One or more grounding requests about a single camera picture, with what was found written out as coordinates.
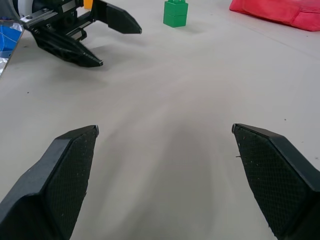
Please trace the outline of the red cloth bag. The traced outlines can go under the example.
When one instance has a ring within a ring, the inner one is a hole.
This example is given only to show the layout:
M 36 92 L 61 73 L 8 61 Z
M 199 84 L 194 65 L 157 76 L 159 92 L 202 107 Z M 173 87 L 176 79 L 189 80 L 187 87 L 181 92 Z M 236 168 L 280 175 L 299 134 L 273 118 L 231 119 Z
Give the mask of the red cloth bag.
M 232 0 L 229 10 L 309 32 L 320 32 L 320 0 Z

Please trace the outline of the blue box with plastic wrap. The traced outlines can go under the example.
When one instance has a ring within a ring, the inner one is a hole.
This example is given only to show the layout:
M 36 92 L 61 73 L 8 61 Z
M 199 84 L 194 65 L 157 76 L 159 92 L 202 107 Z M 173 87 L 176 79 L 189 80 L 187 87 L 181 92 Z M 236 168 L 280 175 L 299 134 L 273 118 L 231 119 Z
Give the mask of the blue box with plastic wrap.
M 24 28 L 17 22 L 0 21 L 0 58 L 11 57 L 23 32 Z

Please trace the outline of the green toy block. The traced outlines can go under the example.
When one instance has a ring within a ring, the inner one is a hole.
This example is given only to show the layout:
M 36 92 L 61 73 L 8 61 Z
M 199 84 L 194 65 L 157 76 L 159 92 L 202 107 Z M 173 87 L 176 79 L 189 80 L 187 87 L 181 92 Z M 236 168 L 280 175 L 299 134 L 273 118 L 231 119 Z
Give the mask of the green toy block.
M 186 0 L 166 0 L 163 23 L 172 28 L 184 27 L 187 23 L 188 6 Z

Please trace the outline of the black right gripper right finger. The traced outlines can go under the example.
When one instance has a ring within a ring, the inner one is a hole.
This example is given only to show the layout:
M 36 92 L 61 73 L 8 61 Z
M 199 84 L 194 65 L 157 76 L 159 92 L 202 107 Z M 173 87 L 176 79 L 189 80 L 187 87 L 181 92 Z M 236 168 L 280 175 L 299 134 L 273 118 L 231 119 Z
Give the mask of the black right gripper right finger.
M 283 135 L 235 123 L 253 196 L 277 240 L 320 240 L 320 171 Z

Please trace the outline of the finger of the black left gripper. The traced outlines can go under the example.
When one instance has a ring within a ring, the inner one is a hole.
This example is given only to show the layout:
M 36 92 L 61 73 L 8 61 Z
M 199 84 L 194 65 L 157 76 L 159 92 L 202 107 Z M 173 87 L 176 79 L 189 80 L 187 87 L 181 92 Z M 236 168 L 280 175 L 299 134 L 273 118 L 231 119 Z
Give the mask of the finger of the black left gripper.
M 126 10 L 103 0 L 94 0 L 94 19 L 122 34 L 141 34 L 142 28 Z
M 33 28 L 31 34 L 37 46 L 55 57 L 80 67 L 94 68 L 103 65 L 89 49 L 70 36 L 45 27 Z

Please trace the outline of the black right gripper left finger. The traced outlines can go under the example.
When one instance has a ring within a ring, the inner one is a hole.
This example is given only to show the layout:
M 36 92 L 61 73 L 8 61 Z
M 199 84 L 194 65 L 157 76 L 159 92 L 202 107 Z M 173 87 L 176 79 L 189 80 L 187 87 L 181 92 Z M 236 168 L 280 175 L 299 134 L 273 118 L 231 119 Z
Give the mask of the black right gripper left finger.
M 70 240 L 90 178 L 97 125 L 56 137 L 0 202 L 0 240 Z

